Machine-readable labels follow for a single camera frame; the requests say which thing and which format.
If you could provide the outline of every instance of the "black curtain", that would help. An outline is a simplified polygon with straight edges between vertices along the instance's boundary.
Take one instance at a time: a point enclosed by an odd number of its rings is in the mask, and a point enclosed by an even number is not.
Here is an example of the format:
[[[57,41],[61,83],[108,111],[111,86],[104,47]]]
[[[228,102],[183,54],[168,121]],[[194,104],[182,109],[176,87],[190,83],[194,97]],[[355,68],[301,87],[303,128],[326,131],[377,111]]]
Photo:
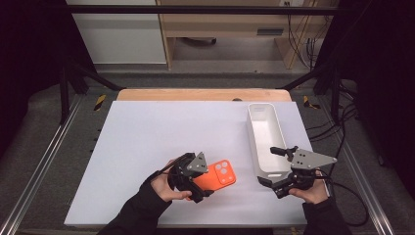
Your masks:
[[[67,4],[65,0],[50,3]],[[0,156],[19,129],[29,97],[58,84],[67,60],[96,72],[72,15],[48,12],[43,4],[31,0],[1,3]]]
[[[415,4],[374,0],[335,58],[341,79],[357,84],[357,108],[379,155],[396,170],[415,198]],[[333,21],[317,66],[325,63],[351,22]],[[317,83],[327,84],[321,76]]]

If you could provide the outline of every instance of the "person's arm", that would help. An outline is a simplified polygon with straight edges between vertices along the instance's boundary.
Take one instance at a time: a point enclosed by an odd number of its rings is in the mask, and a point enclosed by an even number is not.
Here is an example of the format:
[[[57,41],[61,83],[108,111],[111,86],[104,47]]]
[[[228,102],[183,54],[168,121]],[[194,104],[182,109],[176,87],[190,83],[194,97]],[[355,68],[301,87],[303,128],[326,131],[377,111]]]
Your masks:
[[[289,193],[305,200],[305,203],[302,204],[307,220],[304,234],[351,234],[336,201],[327,196],[323,179],[314,180],[314,185],[308,190],[294,188]]]
[[[191,195],[190,191],[171,190],[167,175],[159,175],[151,183],[141,185],[139,192],[124,204],[119,214],[98,235],[153,234],[159,217],[171,205],[171,201]]]

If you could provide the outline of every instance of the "gray floor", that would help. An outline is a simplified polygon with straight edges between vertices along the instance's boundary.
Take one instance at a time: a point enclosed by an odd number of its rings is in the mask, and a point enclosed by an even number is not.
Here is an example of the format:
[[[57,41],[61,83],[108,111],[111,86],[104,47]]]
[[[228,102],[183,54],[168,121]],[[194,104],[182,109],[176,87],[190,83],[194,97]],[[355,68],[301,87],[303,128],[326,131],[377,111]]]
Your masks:
[[[172,70],[160,67],[134,68],[141,73],[125,72],[114,68],[106,69],[103,76],[127,87],[258,87],[275,88],[293,81],[308,68],[297,62],[293,70],[285,70],[272,39],[249,40],[218,38],[215,45],[206,42],[179,40]],[[79,110],[65,135],[54,159],[47,168],[40,187],[24,214],[19,229],[28,234],[59,234],[59,231],[90,232],[96,230],[74,229],[63,225],[77,186],[85,170],[91,151],[99,137],[111,101],[116,92],[100,84],[87,80],[91,88],[86,96],[71,94],[73,101],[80,100]],[[310,80],[291,91],[294,101],[306,128],[321,125],[329,120],[325,109],[312,109],[303,105],[303,96],[308,96],[311,104],[323,108],[330,99],[314,96]],[[352,82],[346,83],[354,89]],[[30,177],[36,171],[48,145],[58,129],[60,120],[59,87],[53,86],[35,94],[29,101],[29,111],[22,127],[0,164],[0,221],[6,221],[14,205],[22,194]],[[107,98],[100,111],[93,111],[98,96]],[[341,105],[350,103],[342,96]],[[311,137],[321,133],[326,127],[308,130]],[[334,180],[354,191],[359,190],[352,173],[353,167],[347,161],[352,155],[361,167],[364,178],[370,185],[375,199],[385,213],[393,234],[415,234],[415,203],[406,193],[394,170],[380,166],[377,152],[372,147],[362,123],[355,118],[346,122],[345,151],[341,151],[339,162],[334,170]],[[332,135],[321,141],[311,142],[317,153],[334,156],[339,147],[338,136]],[[363,209],[354,196],[337,189],[338,204],[346,221],[358,222],[363,218]],[[363,226],[352,227],[354,234],[379,234],[377,216]],[[241,231],[227,231],[241,234]],[[292,234],[291,228],[277,228],[274,234]]]

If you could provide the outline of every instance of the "hand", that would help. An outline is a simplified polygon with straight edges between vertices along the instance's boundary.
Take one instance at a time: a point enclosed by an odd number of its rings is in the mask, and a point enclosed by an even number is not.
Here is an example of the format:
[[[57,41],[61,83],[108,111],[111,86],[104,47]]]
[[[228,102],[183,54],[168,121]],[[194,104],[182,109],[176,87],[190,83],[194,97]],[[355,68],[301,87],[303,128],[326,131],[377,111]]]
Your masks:
[[[151,182],[153,189],[155,192],[165,201],[169,202],[172,200],[182,200],[185,198],[188,198],[192,196],[192,192],[190,191],[182,191],[182,192],[176,192],[171,190],[170,186],[167,182],[167,176],[168,171],[165,171],[161,175],[157,176],[153,181]]]
[[[326,186],[323,179],[315,179],[313,186],[307,190],[297,188],[290,189],[289,194],[302,198],[306,203],[319,204],[328,199]]]

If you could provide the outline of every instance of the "aluminum rail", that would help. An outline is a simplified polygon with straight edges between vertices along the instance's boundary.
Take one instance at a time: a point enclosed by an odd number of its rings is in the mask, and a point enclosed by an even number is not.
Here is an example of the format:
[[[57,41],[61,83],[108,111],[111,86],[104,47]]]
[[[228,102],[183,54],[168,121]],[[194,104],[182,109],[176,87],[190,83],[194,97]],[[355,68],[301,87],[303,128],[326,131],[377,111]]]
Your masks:
[[[147,5],[44,5],[54,13],[73,14],[214,14],[214,15],[350,15],[358,9],[339,7],[260,7],[260,6],[147,6]]]
[[[24,191],[21,194],[21,197],[10,212],[6,221],[0,227],[1,235],[14,235],[18,231],[19,225],[21,224],[27,209],[29,208],[34,196],[36,195],[36,192],[40,187],[40,184],[42,183],[42,180],[46,175],[50,164],[54,160],[59,148],[61,147],[69,127],[72,124],[77,111],[79,110],[83,98],[84,97],[82,95],[75,95],[67,121],[58,127],[55,136],[52,138],[52,141],[50,142],[42,159],[40,160],[39,165],[28,181]]]

